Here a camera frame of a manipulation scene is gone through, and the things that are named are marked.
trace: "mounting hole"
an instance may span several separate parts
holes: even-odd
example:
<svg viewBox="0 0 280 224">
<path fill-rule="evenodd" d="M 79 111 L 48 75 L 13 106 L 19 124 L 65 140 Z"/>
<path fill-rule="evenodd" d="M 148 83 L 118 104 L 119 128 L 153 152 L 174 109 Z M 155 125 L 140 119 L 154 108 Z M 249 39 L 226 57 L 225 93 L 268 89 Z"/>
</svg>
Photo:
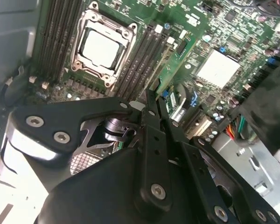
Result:
<svg viewBox="0 0 280 224">
<path fill-rule="evenodd" d="M 218 191 L 226 205 L 227 208 L 230 208 L 232 206 L 232 197 L 231 194 L 229 193 L 229 191 L 226 189 L 226 187 L 222 186 L 222 185 L 218 185 L 217 186 Z"/>
<path fill-rule="evenodd" d="M 204 174 L 205 174 L 204 170 L 203 170 L 203 169 L 201 169 L 201 168 L 199 168 L 199 172 L 200 172 L 202 175 L 204 175 Z"/>
</svg>

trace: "electrical wire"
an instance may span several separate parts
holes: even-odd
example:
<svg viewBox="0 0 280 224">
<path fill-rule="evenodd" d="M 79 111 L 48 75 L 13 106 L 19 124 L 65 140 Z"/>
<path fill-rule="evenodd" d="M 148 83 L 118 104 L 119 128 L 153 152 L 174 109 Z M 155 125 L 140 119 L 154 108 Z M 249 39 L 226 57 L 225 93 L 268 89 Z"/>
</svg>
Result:
<svg viewBox="0 0 280 224">
<path fill-rule="evenodd" d="M 280 19 L 280 14 L 277 15 L 277 14 L 271 14 L 271 13 L 268 13 L 264 10 L 262 10 L 260 8 L 260 5 L 259 3 L 256 2 L 256 0 L 252 0 L 252 5 L 240 5 L 240 4 L 237 4 L 235 3 L 233 0 L 227 0 L 232 6 L 235 6 L 235 7 L 238 7 L 238 8 L 254 8 L 256 9 L 256 11 L 258 11 L 260 14 L 264 15 L 264 16 L 267 16 L 267 17 L 272 17 L 272 18 L 277 18 L 277 19 Z"/>
</svg>

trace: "black cable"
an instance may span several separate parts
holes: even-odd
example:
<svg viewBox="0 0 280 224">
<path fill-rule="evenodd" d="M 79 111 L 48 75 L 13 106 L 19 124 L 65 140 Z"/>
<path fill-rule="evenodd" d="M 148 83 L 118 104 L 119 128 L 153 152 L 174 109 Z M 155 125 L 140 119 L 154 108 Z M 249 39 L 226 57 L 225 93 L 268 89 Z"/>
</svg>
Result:
<svg viewBox="0 0 280 224">
<path fill-rule="evenodd" d="M 274 15 L 271 13 L 267 13 L 265 11 L 263 11 L 261 8 L 259 8 L 259 4 L 256 2 L 256 0 L 252 0 L 253 5 L 255 6 L 255 9 L 262 15 L 267 16 L 267 17 L 272 17 L 272 18 L 277 18 L 280 19 L 280 15 Z"/>
</svg>

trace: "screw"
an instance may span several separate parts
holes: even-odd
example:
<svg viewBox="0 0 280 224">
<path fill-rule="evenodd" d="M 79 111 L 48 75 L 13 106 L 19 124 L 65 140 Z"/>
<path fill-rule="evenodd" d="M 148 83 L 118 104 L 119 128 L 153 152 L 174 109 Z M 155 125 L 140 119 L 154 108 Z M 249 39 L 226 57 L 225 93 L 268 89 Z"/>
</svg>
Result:
<svg viewBox="0 0 280 224">
<path fill-rule="evenodd" d="M 130 35 L 130 33 L 129 33 L 129 31 L 126 30 L 125 32 L 123 32 L 122 35 L 125 36 L 125 37 L 128 37 Z"/>
<path fill-rule="evenodd" d="M 56 132 L 54 134 L 54 140 L 59 143 L 66 144 L 70 141 L 70 136 L 65 132 Z"/>
<path fill-rule="evenodd" d="M 200 143 L 200 145 L 204 146 L 204 141 L 202 139 L 198 139 L 198 142 Z"/>
<path fill-rule="evenodd" d="M 215 206 L 214 208 L 216 216 L 221 219 L 223 222 L 227 223 L 228 221 L 228 216 L 224 209 L 222 209 L 220 206 Z"/>
<path fill-rule="evenodd" d="M 178 127 L 178 123 L 177 123 L 175 120 L 172 121 L 172 124 L 173 124 L 175 127 Z"/>
<path fill-rule="evenodd" d="M 151 193 L 153 193 L 153 195 L 159 200 L 164 200 L 166 197 L 165 189 L 157 183 L 151 185 Z"/>
<path fill-rule="evenodd" d="M 274 222 L 276 222 L 276 223 L 278 222 L 278 219 L 276 218 L 276 216 L 272 212 L 268 211 L 267 213 L 272 218 L 272 220 L 274 220 Z"/>
<path fill-rule="evenodd" d="M 32 127 L 41 127 L 45 122 L 40 117 L 30 116 L 26 118 L 26 123 Z"/>
<path fill-rule="evenodd" d="M 124 104 L 124 103 L 120 103 L 120 106 L 122 106 L 123 108 L 127 108 L 127 105 L 126 104 Z"/>
<path fill-rule="evenodd" d="M 155 113 L 153 111 L 148 111 L 151 115 L 155 115 Z"/>
<path fill-rule="evenodd" d="M 256 210 L 256 214 L 258 215 L 258 217 L 262 220 L 262 221 L 264 221 L 264 222 L 266 222 L 266 217 L 265 217 L 265 215 L 260 211 L 260 210 Z"/>
</svg>

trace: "green circuit board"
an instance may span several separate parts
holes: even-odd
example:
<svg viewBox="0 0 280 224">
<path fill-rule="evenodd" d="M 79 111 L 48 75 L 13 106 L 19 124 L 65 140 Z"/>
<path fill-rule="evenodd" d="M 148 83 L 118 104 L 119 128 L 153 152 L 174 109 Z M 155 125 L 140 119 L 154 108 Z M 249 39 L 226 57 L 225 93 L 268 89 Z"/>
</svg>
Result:
<svg viewBox="0 0 280 224">
<path fill-rule="evenodd" d="M 43 13 L 35 42 L 36 55 L 42 44 L 42 29 L 49 10 L 48 2 L 43 1 Z M 92 2 L 84 0 L 82 11 Z M 197 94 L 197 104 L 203 105 L 204 112 L 209 116 L 216 112 L 218 105 L 222 107 L 221 113 L 226 113 L 230 109 L 230 99 L 243 89 L 270 57 L 264 51 L 280 47 L 280 32 L 275 31 L 280 19 L 267 18 L 258 22 L 255 20 L 254 9 L 239 9 L 225 0 L 99 0 L 97 3 L 99 12 L 112 20 L 125 26 L 133 22 L 138 25 L 132 55 L 151 21 L 163 27 L 169 26 L 167 28 L 170 36 L 175 41 L 170 50 L 166 51 L 169 53 L 167 59 L 162 61 L 161 58 L 165 56 L 161 55 L 158 69 L 154 67 L 156 71 L 153 80 L 160 81 L 156 97 L 162 95 L 165 89 L 170 94 L 175 91 L 175 85 L 183 84 L 190 92 Z M 205 5 L 211 5 L 212 12 L 205 10 Z M 180 55 L 177 51 L 185 39 L 187 44 Z M 239 64 L 239 68 L 224 87 L 218 87 L 197 76 L 213 51 L 221 52 Z M 92 88 L 95 94 L 87 95 L 84 93 L 85 89 L 69 87 L 67 82 L 70 78 Z M 69 55 L 59 76 L 59 83 L 49 87 L 48 91 L 50 102 L 68 100 L 69 93 L 74 96 L 71 100 L 76 96 L 86 99 L 114 95 L 114 90 L 106 88 L 101 79 L 82 70 L 72 71 Z M 172 113 L 175 105 L 171 104 L 169 97 L 165 100 L 169 113 Z"/>
</svg>

